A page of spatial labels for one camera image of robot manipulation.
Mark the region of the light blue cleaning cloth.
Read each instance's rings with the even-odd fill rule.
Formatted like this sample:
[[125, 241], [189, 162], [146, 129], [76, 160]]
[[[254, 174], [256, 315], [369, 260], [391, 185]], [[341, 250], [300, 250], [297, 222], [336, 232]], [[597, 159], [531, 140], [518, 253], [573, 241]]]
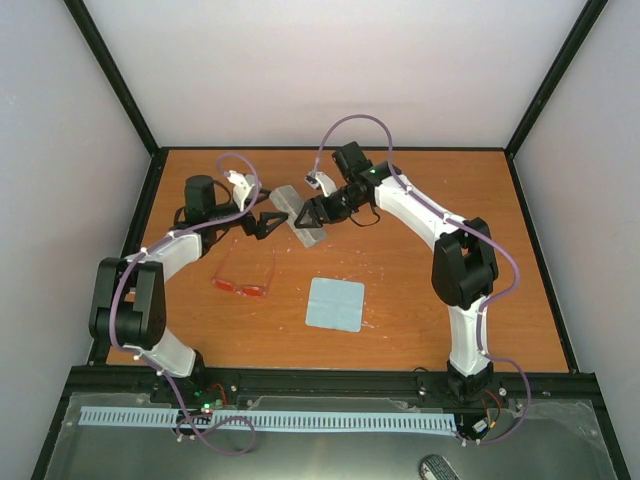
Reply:
[[365, 285], [315, 277], [311, 281], [305, 324], [349, 333], [361, 331]]

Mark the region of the grey glasses case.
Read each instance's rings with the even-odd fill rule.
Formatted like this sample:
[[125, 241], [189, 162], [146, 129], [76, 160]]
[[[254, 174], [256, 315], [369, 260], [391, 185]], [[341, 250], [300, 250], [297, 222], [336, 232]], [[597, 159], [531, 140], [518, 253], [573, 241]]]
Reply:
[[269, 199], [280, 212], [288, 215], [287, 225], [305, 248], [310, 249], [327, 238], [323, 228], [297, 228], [294, 225], [302, 211], [304, 200], [292, 185], [284, 185], [274, 189], [269, 194]]

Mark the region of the left controller board with LED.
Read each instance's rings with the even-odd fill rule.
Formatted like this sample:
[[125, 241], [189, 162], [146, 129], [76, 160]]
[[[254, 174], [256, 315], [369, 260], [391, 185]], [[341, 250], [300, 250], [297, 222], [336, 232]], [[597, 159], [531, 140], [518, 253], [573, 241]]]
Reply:
[[227, 406], [227, 392], [221, 383], [211, 384], [203, 389], [196, 390], [193, 397], [201, 404], [203, 414], [211, 414], [214, 410]]

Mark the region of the black white oval object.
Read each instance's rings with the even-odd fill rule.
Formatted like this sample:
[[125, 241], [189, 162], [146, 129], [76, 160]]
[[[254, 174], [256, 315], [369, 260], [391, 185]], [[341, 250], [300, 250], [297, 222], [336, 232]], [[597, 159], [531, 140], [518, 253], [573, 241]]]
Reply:
[[459, 480], [450, 462], [441, 455], [429, 454], [418, 465], [418, 474], [422, 480]]

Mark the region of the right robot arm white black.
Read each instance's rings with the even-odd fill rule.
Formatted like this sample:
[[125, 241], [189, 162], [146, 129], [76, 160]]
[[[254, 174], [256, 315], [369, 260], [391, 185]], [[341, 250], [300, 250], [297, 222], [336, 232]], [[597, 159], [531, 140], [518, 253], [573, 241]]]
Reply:
[[306, 181], [320, 193], [303, 203], [295, 227], [336, 224], [370, 205], [374, 211], [393, 215], [424, 241], [432, 251], [432, 287], [449, 312], [448, 389], [457, 402], [470, 401], [487, 387], [494, 372], [485, 346], [484, 303], [499, 271], [494, 249], [487, 242], [487, 223], [444, 209], [392, 162], [373, 164], [357, 142], [338, 148], [332, 158], [344, 185], [338, 187], [328, 175], [311, 170]]

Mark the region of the black aluminium frame rail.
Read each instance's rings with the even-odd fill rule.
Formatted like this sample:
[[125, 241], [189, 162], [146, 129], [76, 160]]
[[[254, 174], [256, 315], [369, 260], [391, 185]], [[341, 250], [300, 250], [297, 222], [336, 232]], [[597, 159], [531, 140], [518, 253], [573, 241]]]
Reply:
[[[476, 395], [468, 400], [455, 400], [443, 372], [209, 368], [202, 386], [196, 387], [188, 380], [179, 380], [177, 385], [191, 409], [222, 396], [229, 405], [241, 409], [250, 400], [264, 396], [385, 398], [411, 406], [442, 409], [476, 408], [481, 398]], [[178, 405], [168, 381], [146, 367], [74, 367], [61, 397], [68, 399], [76, 393], [141, 393], [148, 395], [153, 403]]]

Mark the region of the red sunglasses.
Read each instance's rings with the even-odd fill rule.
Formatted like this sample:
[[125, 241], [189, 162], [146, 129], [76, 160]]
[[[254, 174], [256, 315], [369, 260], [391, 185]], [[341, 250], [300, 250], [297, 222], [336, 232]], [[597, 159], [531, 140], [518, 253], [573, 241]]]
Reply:
[[211, 283], [224, 292], [264, 298], [271, 287], [275, 264], [273, 248], [234, 239], [216, 268]]

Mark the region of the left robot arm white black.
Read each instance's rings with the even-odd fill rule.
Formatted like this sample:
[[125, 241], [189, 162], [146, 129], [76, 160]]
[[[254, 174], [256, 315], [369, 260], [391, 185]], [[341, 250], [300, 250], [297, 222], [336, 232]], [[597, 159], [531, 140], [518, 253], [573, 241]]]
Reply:
[[89, 332], [93, 339], [131, 353], [173, 379], [172, 388], [186, 402], [201, 400], [208, 378], [197, 369], [202, 355], [186, 346], [167, 326], [165, 283], [182, 268], [200, 260], [226, 233], [241, 228], [262, 240], [285, 223], [284, 212], [250, 208], [269, 199], [255, 176], [232, 171], [233, 185], [222, 190], [229, 200], [216, 200], [220, 183], [207, 175], [185, 182], [184, 205], [174, 215], [174, 225], [156, 245], [124, 258], [106, 258], [98, 266]]

